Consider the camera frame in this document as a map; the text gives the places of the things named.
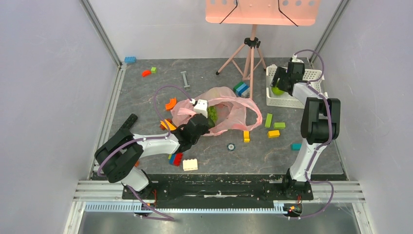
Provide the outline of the green fake fruit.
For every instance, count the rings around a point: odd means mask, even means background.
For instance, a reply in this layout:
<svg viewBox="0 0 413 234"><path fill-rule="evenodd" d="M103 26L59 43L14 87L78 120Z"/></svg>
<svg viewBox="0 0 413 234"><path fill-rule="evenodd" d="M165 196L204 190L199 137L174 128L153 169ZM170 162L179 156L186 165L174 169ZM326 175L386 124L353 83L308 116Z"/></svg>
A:
<svg viewBox="0 0 413 234"><path fill-rule="evenodd" d="M213 123L216 124L218 120L217 109L215 106L208 106L207 108L208 119Z"/></svg>

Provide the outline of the green fake apple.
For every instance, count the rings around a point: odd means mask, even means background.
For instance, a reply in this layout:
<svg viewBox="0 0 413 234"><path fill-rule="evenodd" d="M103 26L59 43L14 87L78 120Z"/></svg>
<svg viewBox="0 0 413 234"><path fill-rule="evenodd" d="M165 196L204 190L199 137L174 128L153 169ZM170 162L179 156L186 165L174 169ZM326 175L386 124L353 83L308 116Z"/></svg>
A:
<svg viewBox="0 0 413 234"><path fill-rule="evenodd" d="M284 94L284 91L280 90L278 87L271 87L271 92L276 96L281 96Z"/></svg>

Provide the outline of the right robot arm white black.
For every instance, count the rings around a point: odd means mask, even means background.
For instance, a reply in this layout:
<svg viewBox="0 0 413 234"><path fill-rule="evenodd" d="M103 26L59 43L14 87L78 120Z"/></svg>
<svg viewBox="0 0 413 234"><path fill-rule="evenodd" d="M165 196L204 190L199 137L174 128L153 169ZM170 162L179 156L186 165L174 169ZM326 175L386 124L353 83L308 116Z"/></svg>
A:
<svg viewBox="0 0 413 234"><path fill-rule="evenodd" d="M301 149L288 169L281 186L282 195L294 199L310 189L314 165L322 151L339 135L340 106L337 98L327 98L305 81L305 65L291 59L286 68L278 67L271 82L272 87L288 93L304 105L300 133Z"/></svg>

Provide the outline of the pink plastic bag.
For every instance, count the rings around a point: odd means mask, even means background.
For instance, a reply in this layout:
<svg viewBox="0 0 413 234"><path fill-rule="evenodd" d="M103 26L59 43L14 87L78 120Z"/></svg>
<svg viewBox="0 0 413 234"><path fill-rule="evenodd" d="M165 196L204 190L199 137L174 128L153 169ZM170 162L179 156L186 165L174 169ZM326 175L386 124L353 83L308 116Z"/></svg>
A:
<svg viewBox="0 0 413 234"><path fill-rule="evenodd" d="M218 136L228 130L252 131L262 124L263 117L250 98L237 97L228 87L214 87L195 98L208 101L209 106L214 106L217 113L215 127L209 130L208 136ZM255 122L246 124L247 109L254 112Z"/></svg>

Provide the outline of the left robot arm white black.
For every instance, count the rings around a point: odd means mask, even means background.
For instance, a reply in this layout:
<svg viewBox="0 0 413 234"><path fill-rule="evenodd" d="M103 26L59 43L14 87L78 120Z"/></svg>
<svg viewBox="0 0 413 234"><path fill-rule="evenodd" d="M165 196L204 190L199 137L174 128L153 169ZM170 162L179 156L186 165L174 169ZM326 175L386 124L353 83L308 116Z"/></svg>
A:
<svg viewBox="0 0 413 234"><path fill-rule="evenodd" d="M153 185L146 173L135 167L136 162L146 156L183 153L214 126L211 119L195 114L186 124L160 135L132 134L128 127L119 129L95 152L99 164L97 174L110 183L129 186L140 198L148 198Z"/></svg>

